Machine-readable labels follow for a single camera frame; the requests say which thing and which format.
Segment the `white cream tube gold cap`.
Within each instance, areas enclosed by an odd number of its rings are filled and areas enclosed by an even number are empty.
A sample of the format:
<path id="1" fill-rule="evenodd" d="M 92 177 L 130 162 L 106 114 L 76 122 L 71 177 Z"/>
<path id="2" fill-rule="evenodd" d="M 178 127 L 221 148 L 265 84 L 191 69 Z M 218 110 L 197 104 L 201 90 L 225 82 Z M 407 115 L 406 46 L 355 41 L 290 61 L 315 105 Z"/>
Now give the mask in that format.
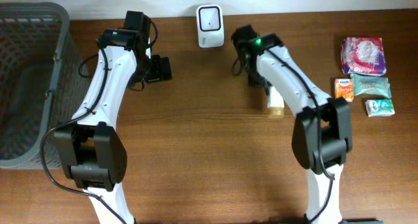
<path id="1" fill-rule="evenodd" d="M 268 85 L 266 90 L 266 114 L 269 118 L 284 117 L 284 99 L 278 90 Z"/>

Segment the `small orange box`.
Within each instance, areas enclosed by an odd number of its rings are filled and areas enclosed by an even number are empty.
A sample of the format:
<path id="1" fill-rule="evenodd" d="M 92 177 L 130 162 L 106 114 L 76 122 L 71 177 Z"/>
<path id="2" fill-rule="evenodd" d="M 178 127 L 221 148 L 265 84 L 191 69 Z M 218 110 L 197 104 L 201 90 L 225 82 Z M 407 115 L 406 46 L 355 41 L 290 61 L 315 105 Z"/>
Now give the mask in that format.
<path id="1" fill-rule="evenodd" d="M 334 96 L 336 99 L 343 97 L 347 102 L 354 100 L 353 80 L 338 78 L 334 81 Z"/>

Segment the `red purple tissue pack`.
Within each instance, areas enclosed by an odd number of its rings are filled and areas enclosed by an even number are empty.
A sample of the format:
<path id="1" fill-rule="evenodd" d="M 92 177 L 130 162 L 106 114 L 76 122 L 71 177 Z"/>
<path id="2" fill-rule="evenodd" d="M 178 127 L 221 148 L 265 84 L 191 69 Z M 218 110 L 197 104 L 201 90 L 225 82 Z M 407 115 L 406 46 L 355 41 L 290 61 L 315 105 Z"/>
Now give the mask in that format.
<path id="1" fill-rule="evenodd" d="M 387 72 L 382 38 L 347 37 L 340 57 L 344 74 L 383 76 Z"/>

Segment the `green wet wipes pack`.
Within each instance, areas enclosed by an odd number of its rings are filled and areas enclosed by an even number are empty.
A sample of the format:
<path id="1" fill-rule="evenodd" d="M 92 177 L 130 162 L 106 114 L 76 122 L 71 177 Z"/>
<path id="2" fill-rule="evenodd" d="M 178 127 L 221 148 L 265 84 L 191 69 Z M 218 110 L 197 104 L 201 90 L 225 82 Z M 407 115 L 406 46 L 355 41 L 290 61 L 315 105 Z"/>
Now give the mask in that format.
<path id="1" fill-rule="evenodd" d="M 353 81 L 354 96 L 369 94 L 379 95 L 388 99 L 392 98 L 389 79 L 380 76 L 363 76 L 350 74 Z"/>

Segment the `small teal tissue pack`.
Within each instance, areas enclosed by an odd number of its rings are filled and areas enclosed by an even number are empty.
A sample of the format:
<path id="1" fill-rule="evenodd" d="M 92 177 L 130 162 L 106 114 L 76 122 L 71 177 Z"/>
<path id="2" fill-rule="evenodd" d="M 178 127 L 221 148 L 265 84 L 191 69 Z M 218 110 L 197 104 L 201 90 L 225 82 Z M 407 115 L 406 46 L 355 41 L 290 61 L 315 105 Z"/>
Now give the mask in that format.
<path id="1" fill-rule="evenodd" d="M 374 99 L 365 102 L 368 117 L 387 117 L 395 114 L 393 102 L 390 99 Z"/>

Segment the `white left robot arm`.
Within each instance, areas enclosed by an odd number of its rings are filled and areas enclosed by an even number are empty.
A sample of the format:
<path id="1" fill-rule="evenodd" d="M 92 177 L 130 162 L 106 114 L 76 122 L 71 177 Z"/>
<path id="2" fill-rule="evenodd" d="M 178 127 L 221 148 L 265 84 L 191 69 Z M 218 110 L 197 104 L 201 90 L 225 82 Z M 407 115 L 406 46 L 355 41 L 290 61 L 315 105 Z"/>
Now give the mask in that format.
<path id="1" fill-rule="evenodd" d="M 71 120 L 54 135 L 72 193 L 90 198 L 100 223 L 135 223 L 127 207 L 122 180 L 127 152 L 116 132 L 118 112 L 126 89 L 136 84 L 172 79 L 169 59 L 152 54 L 155 23 L 143 12 L 129 11 L 123 27 L 100 35 L 97 67 L 86 96 Z"/>

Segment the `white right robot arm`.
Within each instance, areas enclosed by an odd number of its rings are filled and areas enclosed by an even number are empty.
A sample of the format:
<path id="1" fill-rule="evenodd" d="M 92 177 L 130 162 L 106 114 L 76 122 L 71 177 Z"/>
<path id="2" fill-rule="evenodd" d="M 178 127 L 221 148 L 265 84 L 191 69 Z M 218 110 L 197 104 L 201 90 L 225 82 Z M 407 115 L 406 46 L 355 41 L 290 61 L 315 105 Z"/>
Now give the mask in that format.
<path id="1" fill-rule="evenodd" d="M 353 147 L 349 103 L 317 87 L 276 34 L 259 35 L 245 25 L 231 40 L 251 84 L 274 88 L 295 118 L 292 151 L 308 179 L 304 222 L 342 223 L 340 178 Z"/>

